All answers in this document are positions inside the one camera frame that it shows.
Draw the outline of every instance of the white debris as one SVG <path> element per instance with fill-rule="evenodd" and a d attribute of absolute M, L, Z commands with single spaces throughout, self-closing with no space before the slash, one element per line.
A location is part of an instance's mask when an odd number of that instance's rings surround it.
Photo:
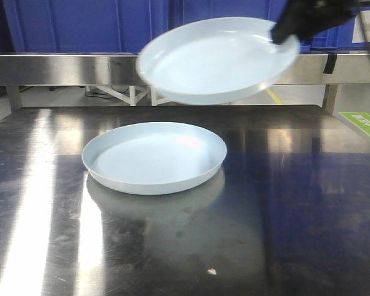
<path fill-rule="evenodd" d="M 207 270 L 208 274 L 212 274 L 213 276 L 216 276 L 216 270 L 213 268 L 210 268 Z"/>

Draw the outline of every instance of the plate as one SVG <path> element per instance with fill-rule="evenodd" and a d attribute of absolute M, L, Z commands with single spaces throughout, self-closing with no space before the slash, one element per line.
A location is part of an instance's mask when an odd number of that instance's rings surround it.
<path fill-rule="evenodd" d="M 274 22 L 224 17 L 190 23 L 152 40 L 136 62 L 139 76 L 167 98 L 195 105 L 245 99 L 277 83 L 300 42 L 271 42 Z"/>
<path fill-rule="evenodd" d="M 211 131 L 185 123 L 123 126 L 90 141 L 82 160 L 102 185 L 130 194 L 184 191 L 210 179 L 227 149 Z"/>

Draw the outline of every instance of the black cable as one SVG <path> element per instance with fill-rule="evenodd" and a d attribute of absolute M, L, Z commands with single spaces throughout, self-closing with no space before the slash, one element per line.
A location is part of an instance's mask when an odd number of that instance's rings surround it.
<path fill-rule="evenodd" d="M 359 0 L 357 0 L 356 6 L 358 8 L 359 23 L 360 23 L 360 27 L 361 27 L 361 31 L 362 31 L 362 37 L 363 37 L 364 42 L 366 43 L 366 49 L 367 49 L 369 60 L 370 60 L 370 42 L 369 42 L 367 34 L 366 34 L 366 29 L 364 28 L 362 8 L 361 8 L 361 4 L 360 4 Z"/>
<path fill-rule="evenodd" d="M 85 96 L 86 97 L 99 97 L 100 99 L 116 99 L 116 97 L 114 97 L 114 96 L 96 96 L 96 95 L 92 95 L 92 94 L 87 94 L 86 88 L 85 88 Z"/>
<path fill-rule="evenodd" d="M 24 91 L 28 91 L 29 89 L 34 88 L 34 86 L 26 86 L 22 89 L 19 89 L 19 93 L 23 93 Z"/>

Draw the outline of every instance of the metal frame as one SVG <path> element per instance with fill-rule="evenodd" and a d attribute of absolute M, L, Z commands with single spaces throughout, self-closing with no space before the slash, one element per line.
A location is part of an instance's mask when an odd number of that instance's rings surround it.
<path fill-rule="evenodd" d="M 102 91 L 105 91 L 107 94 L 110 94 L 111 96 L 116 97 L 119 100 L 122 100 L 123 102 L 128 103 L 130 106 L 135 106 L 137 103 L 146 97 L 150 92 L 150 88 L 148 86 L 129 86 L 129 96 L 118 92 L 114 90 L 113 88 L 109 86 L 104 85 L 97 85 L 97 88 L 101 89 Z"/>
<path fill-rule="evenodd" d="M 299 55 L 294 66 L 278 84 L 370 83 L 370 63 L 366 52 L 342 52 L 334 55 L 337 55 L 337 60 L 331 74 L 324 73 L 329 54 Z M 136 72 L 136 59 L 137 55 L 124 54 L 0 55 L 0 85 L 7 86 L 12 110 L 22 106 L 19 91 L 13 86 L 146 86 Z M 330 112 L 336 93 L 337 87 L 326 88 L 324 106 Z M 154 101 L 155 104 L 162 102 L 154 91 L 151 98 L 152 104 Z M 131 105 L 136 105 L 138 99 L 141 98 L 125 98 Z"/>

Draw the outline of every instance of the black robotic arm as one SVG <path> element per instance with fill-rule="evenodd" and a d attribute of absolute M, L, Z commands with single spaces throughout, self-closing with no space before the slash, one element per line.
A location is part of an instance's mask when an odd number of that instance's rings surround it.
<path fill-rule="evenodd" d="M 289 35 L 295 34 L 303 41 L 315 34 L 349 21 L 358 0 L 288 0 L 277 24 L 271 30 L 276 44 L 283 43 Z M 363 6 L 370 0 L 362 1 Z"/>

